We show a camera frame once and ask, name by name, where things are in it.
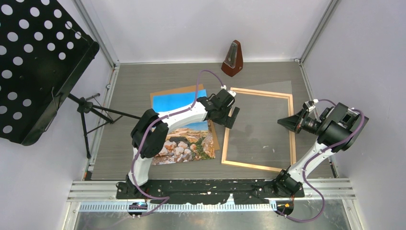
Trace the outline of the light wooden picture frame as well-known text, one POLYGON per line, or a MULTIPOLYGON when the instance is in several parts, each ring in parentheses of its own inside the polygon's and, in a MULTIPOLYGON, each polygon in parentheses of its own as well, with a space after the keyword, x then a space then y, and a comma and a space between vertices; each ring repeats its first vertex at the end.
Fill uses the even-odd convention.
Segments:
MULTIPOLYGON (((293 95, 292 94, 261 91, 261 90, 252 90, 252 89, 243 89, 243 88, 236 88, 236 87, 231 87, 230 91, 233 91, 237 94, 286 99, 287 105, 288 105, 288 115, 293 115, 294 108, 293 108, 293 95)), ((289 133, 289 146, 290 146, 290 165, 293 165, 297 161, 295 134, 292 131, 289 131, 288 133, 289 133)), ((222 149, 221 164, 242 167, 242 168, 255 169, 255 170, 263 170, 263 171, 268 171, 268 172, 277 172, 277 173, 279 173, 282 170, 282 168, 227 160, 229 134, 230 134, 230 129, 226 128, 225 135, 224 135, 223 149, 222 149)))

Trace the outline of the clear acrylic sheet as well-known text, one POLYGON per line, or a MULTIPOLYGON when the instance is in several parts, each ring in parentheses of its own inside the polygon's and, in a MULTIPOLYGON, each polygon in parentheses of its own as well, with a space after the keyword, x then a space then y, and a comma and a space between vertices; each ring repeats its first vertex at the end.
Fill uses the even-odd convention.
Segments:
MULTIPOLYGON (((237 88, 292 94, 290 81, 237 88)), ((287 100, 237 94, 234 107, 240 111, 230 129, 227 160, 288 168, 289 130, 277 123, 290 116, 287 100)))

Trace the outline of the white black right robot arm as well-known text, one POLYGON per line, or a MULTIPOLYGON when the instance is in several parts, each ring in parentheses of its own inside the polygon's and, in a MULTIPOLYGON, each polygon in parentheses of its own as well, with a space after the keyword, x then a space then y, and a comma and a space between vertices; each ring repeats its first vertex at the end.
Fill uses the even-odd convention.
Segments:
POLYGON ((313 119, 310 113, 315 110, 318 102, 318 99, 307 101, 298 113, 277 121, 295 134, 306 131, 317 137, 300 160, 288 169, 281 170, 272 181, 273 191, 278 196, 294 196, 303 188, 308 175, 325 159, 349 149, 369 121, 362 111, 342 103, 333 103, 318 119, 313 119))

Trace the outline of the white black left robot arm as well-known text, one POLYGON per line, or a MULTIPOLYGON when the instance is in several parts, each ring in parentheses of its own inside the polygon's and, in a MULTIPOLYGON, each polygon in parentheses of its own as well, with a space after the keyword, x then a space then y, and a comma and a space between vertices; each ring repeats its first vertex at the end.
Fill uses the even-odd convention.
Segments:
POLYGON ((222 86, 217 94, 203 97, 198 94, 196 91, 190 104, 177 109, 159 113, 148 109, 144 112, 130 134, 133 158, 125 181, 116 184, 117 199, 153 198, 146 193, 149 169, 173 130, 208 120, 226 128, 233 127, 239 112, 238 107, 232 107, 237 95, 235 91, 222 86))

